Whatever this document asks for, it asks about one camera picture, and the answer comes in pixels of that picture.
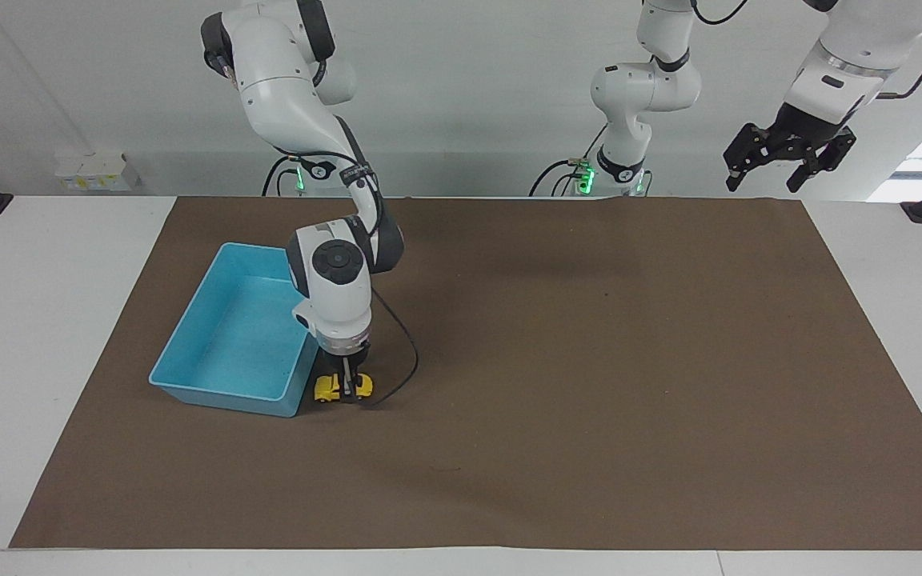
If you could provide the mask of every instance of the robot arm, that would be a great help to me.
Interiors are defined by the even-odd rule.
[[[784,96],[771,127],[746,124],[724,152],[728,189],[775,160],[802,160],[788,180],[793,193],[838,167],[856,136],[846,126],[877,98],[922,36],[922,2],[805,0],[829,22]]]
[[[358,207],[348,218],[297,230],[287,246],[304,296],[293,314],[336,370],[340,397],[355,400],[369,349],[370,274],[396,266],[403,238],[351,128],[326,108],[351,97],[354,75],[332,72],[335,44],[321,0],[251,3],[212,15],[202,42],[209,67],[240,92],[255,132],[299,163],[312,185],[346,190]]]
[[[607,66],[593,78],[593,103],[607,115],[603,145],[590,154],[597,187],[629,194],[640,178],[652,136],[640,113],[687,109],[699,98],[702,79],[688,50],[695,19],[691,0],[645,1],[637,36],[654,58]]]

